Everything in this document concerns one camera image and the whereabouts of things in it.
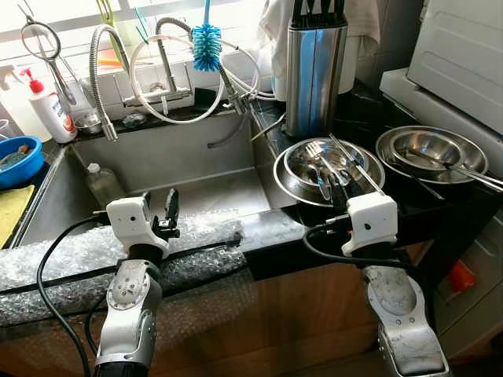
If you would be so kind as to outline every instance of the dish soap bottle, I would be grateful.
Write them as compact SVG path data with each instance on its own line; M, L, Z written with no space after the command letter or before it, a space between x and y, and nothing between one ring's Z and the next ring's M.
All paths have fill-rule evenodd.
M0 67L0 102L23 134L36 136L42 142L51 138L49 131L30 106L30 90L15 73L13 65Z
M54 140L63 144L75 139L77 129L72 117L67 115L61 107L57 94L44 90L44 85L31 77L30 68L24 69L21 74L29 76L30 89L33 92L29 101L43 125L53 135Z
M116 175L110 169L102 169L97 163L90 163L87 171L89 175L86 177L86 183L101 208L105 208L110 202L126 196Z

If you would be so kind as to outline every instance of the kitchen sink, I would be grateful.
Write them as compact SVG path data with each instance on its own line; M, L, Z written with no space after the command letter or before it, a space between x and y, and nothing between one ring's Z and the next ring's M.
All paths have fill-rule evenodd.
M121 133L116 142L99 137L63 147L34 214L12 246L51 240L99 209L85 183L90 163L112 169L129 196L150 192L151 211L159 216L170 188L180 192L181 220L208 213L238 218L293 204L274 183L274 155L266 139L249 141L258 131L252 121L224 145L207 146L231 135L240 122L234 113L217 115Z

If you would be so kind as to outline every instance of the white towel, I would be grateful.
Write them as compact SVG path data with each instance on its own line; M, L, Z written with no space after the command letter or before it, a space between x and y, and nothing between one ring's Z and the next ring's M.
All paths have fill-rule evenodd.
M313 13L320 13L319 2ZM272 42L271 65L277 79L286 76L288 25L293 13L293 0L267 0L259 26L262 46ZM346 0L344 14L348 22L347 36L362 37L361 53L370 55L380 43L377 0Z

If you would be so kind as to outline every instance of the blue bowl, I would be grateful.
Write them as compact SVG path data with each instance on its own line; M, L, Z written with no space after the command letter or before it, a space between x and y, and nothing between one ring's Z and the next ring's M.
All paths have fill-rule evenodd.
M22 159L19 163L0 170L0 190L11 189L21 183L28 181L42 168L44 156L42 154L42 142L38 137L19 136L0 141L0 159L17 152L21 145L28 145L33 149L28 157Z

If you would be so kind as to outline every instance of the towel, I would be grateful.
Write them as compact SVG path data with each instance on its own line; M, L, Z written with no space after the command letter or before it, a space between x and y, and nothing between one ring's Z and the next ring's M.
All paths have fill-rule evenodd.
M321 6L315 2L313 13L320 12ZM286 78L288 25L292 13L293 0L267 0L259 21L261 47L272 43L271 66L276 79ZM344 14L348 22L347 36L362 37L360 54L375 53L380 43L377 0L346 0Z
M34 185L0 192L0 248L7 242L33 195Z

